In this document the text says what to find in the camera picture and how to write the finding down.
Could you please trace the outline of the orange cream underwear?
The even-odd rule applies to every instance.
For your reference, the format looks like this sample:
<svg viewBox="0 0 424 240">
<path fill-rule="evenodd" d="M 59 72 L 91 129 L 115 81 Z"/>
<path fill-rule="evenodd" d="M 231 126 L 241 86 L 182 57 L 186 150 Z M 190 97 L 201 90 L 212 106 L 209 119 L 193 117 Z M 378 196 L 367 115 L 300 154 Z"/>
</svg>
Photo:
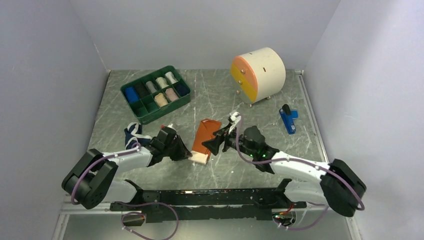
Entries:
<svg viewBox="0 0 424 240">
<path fill-rule="evenodd" d="M 211 151 L 203 146 L 202 143 L 212 140 L 215 137 L 213 133 L 218 131 L 221 125 L 220 121 L 208 118 L 200 121 L 191 149 L 192 156 L 188 158 L 190 161 L 204 165 L 208 162 Z"/>
</svg>

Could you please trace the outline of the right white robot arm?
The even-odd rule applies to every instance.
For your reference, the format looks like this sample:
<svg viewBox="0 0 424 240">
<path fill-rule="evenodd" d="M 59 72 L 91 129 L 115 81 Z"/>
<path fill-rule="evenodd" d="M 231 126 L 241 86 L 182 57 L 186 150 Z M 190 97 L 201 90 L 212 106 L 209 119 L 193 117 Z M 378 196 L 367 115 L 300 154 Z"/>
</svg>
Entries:
<svg viewBox="0 0 424 240">
<path fill-rule="evenodd" d="M 213 139 L 202 143 L 213 155 L 232 148 L 261 172 L 290 179 L 274 195 L 276 204 L 282 208 L 292 202 L 310 202 L 327 205 L 344 217 L 365 210 L 362 198 L 367 187 L 343 160 L 319 162 L 290 155 L 268 145 L 256 126 L 240 134 L 239 128 L 230 123 L 213 135 Z"/>
</svg>

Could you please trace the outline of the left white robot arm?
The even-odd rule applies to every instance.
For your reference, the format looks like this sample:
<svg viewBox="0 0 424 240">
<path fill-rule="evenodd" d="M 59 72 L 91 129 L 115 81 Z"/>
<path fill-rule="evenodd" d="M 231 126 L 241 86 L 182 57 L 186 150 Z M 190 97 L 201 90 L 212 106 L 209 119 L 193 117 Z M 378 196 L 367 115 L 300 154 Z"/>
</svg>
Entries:
<svg viewBox="0 0 424 240">
<path fill-rule="evenodd" d="M 63 179 L 61 187 L 70 194 L 73 205 L 82 205 L 87 210 L 102 202 L 119 203 L 137 210 L 146 203 L 144 190 L 131 180 L 118 181 L 115 176 L 152 167 L 165 157 L 172 161 L 192 157 L 176 130 L 168 126 L 148 143 L 135 141 L 123 151 L 89 149 Z"/>
</svg>

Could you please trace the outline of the navy white crumpled underwear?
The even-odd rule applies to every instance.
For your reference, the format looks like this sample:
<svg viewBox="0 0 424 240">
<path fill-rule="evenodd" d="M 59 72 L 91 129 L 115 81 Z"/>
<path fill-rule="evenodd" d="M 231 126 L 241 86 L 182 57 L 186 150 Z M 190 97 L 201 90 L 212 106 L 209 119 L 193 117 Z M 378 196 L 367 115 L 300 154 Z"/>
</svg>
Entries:
<svg viewBox="0 0 424 240">
<path fill-rule="evenodd" d="M 152 137 L 143 134 L 143 126 L 139 122 L 131 122 L 125 129 L 125 149 L 129 150 L 138 143 L 140 146 L 146 146 Z"/>
</svg>

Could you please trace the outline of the pink rolled underwear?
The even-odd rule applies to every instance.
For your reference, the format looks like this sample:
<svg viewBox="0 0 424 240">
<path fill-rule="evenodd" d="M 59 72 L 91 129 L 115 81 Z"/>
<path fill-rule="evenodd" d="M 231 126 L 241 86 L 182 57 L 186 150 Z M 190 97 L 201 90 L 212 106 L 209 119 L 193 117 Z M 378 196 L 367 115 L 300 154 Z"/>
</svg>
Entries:
<svg viewBox="0 0 424 240">
<path fill-rule="evenodd" d="M 165 94 L 171 102 L 175 102 L 179 99 L 178 95 L 176 94 L 173 88 L 167 88 L 165 90 Z"/>
</svg>

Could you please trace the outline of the beige rolled underwear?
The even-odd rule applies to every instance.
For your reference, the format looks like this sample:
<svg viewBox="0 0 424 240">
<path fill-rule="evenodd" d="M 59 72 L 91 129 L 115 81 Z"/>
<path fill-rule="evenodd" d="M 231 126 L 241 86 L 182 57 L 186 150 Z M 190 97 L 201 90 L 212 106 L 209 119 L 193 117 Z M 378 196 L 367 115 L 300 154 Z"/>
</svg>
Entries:
<svg viewBox="0 0 424 240">
<path fill-rule="evenodd" d="M 162 108 L 164 106 L 166 106 L 169 102 L 166 99 L 165 95 L 163 93 L 158 93 L 155 97 L 154 97 L 154 101 L 156 102 L 156 104 Z"/>
</svg>

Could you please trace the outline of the navy rolled underwear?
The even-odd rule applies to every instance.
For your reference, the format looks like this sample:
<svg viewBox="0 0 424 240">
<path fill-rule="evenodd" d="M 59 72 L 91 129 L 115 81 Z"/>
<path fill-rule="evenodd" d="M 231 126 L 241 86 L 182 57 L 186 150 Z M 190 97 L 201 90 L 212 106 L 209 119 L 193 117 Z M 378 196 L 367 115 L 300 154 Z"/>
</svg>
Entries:
<svg viewBox="0 0 424 240">
<path fill-rule="evenodd" d="M 183 83 L 180 83 L 180 82 L 175 83 L 174 88 L 180 97 L 184 97 L 191 92 L 189 87 L 185 86 Z"/>
</svg>

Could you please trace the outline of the grey rolled underwear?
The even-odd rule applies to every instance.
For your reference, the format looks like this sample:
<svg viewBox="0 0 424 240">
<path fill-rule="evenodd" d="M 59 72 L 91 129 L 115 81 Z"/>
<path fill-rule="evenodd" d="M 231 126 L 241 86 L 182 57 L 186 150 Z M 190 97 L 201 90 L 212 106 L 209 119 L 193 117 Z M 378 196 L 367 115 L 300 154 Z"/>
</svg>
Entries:
<svg viewBox="0 0 424 240">
<path fill-rule="evenodd" d="M 158 89 L 157 89 L 156 85 L 155 85 L 152 81 L 147 81 L 147 82 L 145 83 L 145 85 L 146 85 L 147 89 L 149 90 L 149 92 L 150 92 L 151 94 L 153 94 L 153 93 L 155 93 L 155 92 L 157 92 L 157 91 L 158 91 Z"/>
</svg>

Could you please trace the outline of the cream rolled underwear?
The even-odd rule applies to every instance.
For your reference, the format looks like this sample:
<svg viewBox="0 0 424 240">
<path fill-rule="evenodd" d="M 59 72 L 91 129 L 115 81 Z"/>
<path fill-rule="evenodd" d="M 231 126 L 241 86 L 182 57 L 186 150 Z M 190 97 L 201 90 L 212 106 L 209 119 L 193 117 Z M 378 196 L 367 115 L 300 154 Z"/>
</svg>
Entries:
<svg viewBox="0 0 424 240">
<path fill-rule="evenodd" d="M 155 81 L 161 89 L 165 89 L 169 86 L 167 80 L 164 77 L 160 76 L 156 78 Z"/>
</svg>

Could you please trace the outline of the blue rolled underwear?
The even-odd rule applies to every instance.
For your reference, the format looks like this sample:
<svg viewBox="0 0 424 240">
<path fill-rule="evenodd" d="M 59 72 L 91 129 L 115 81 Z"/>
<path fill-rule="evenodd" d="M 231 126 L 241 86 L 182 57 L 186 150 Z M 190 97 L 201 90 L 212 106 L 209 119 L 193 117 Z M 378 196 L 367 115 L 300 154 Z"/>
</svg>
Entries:
<svg viewBox="0 0 424 240">
<path fill-rule="evenodd" d="M 124 95 L 128 103 L 135 103 L 140 100 L 135 88 L 133 86 L 124 89 Z"/>
</svg>

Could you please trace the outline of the white rolled underwear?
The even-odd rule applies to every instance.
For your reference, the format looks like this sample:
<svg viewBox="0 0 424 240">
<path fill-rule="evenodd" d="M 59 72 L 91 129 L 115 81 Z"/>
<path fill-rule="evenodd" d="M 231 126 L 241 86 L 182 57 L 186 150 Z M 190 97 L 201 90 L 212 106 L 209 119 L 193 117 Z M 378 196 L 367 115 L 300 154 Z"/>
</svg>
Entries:
<svg viewBox="0 0 424 240">
<path fill-rule="evenodd" d="M 175 77 L 172 71 L 168 71 L 165 73 L 165 77 L 169 80 L 169 82 L 173 85 L 176 84 L 179 80 Z"/>
</svg>

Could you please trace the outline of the green divided storage tray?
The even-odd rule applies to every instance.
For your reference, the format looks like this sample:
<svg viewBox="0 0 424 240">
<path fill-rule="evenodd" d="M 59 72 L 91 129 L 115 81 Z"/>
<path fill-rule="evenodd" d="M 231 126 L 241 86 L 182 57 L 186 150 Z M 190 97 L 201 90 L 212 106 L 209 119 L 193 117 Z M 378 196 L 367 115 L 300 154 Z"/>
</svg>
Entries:
<svg viewBox="0 0 424 240">
<path fill-rule="evenodd" d="M 177 93 L 177 91 L 174 88 L 174 84 L 171 84 L 169 82 L 169 80 L 166 78 L 165 73 L 167 72 L 173 72 L 173 74 L 175 75 L 175 77 L 178 79 L 177 83 L 182 83 L 184 84 L 186 87 L 190 88 L 190 86 L 188 85 L 188 83 L 185 81 L 185 79 L 180 75 L 180 73 L 176 70 L 176 68 L 172 65 L 167 65 L 165 67 L 162 67 L 160 69 L 154 70 L 151 73 L 148 73 L 142 77 L 139 77 L 129 83 L 125 83 L 124 85 L 122 85 L 120 87 L 120 92 L 122 93 L 122 95 L 125 98 L 125 101 L 127 103 L 127 105 L 129 106 L 130 110 L 132 111 L 133 115 L 136 117 L 136 119 L 142 124 L 142 125 L 147 125 L 155 120 L 158 120 L 159 118 L 187 105 L 190 101 L 191 101 L 191 92 L 192 89 L 190 88 L 190 93 L 186 96 L 180 97 L 179 94 Z M 156 83 L 156 78 L 158 77 L 164 77 L 167 81 L 167 83 L 169 84 L 168 87 L 161 89 L 159 87 L 159 85 Z M 150 95 L 143 97 L 143 98 L 139 98 L 138 101 L 134 102 L 134 103 L 128 103 L 126 97 L 125 97 L 125 88 L 128 87 L 134 87 L 135 84 L 143 82 L 144 85 L 146 86 L 146 82 L 148 81 L 152 81 L 156 87 L 157 87 L 157 92 L 155 93 L 150 93 Z M 178 95 L 179 99 L 171 102 L 166 93 L 165 90 L 168 88 L 173 88 L 175 93 Z M 168 104 L 165 105 L 164 107 L 159 107 L 155 100 L 154 97 L 159 94 L 159 93 L 163 93 L 164 96 L 166 97 Z"/>
</svg>

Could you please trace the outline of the blue black hand tool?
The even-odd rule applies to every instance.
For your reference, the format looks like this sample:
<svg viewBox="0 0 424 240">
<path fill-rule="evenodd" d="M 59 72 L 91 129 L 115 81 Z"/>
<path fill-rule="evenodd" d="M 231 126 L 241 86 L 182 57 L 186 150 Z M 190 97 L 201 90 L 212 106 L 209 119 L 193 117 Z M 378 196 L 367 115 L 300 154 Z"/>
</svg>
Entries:
<svg viewBox="0 0 424 240">
<path fill-rule="evenodd" d="M 297 110 L 291 110 L 288 104 L 284 104 L 279 110 L 280 117 L 289 135 L 296 133 L 295 120 L 299 117 Z"/>
</svg>

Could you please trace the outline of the round cream drawer cabinet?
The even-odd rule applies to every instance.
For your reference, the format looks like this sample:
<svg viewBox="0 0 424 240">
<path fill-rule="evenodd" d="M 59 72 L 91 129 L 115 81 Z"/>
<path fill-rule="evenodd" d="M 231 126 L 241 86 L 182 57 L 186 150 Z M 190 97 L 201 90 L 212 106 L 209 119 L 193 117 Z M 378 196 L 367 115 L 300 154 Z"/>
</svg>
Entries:
<svg viewBox="0 0 424 240">
<path fill-rule="evenodd" d="M 234 57 L 230 74 L 236 94 L 249 106 L 280 92 L 286 81 L 286 67 L 270 47 Z"/>
</svg>

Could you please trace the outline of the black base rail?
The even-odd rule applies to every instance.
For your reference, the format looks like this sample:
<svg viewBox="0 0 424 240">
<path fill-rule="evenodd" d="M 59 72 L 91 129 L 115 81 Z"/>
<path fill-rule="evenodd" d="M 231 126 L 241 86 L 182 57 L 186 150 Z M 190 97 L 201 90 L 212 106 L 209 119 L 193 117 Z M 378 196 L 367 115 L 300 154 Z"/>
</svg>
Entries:
<svg viewBox="0 0 424 240">
<path fill-rule="evenodd" d="M 280 212 L 305 209 L 272 187 L 209 190 L 145 190 L 129 205 L 112 202 L 112 212 L 140 211 L 147 223 L 179 220 L 249 219 L 269 221 Z"/>
</svg>

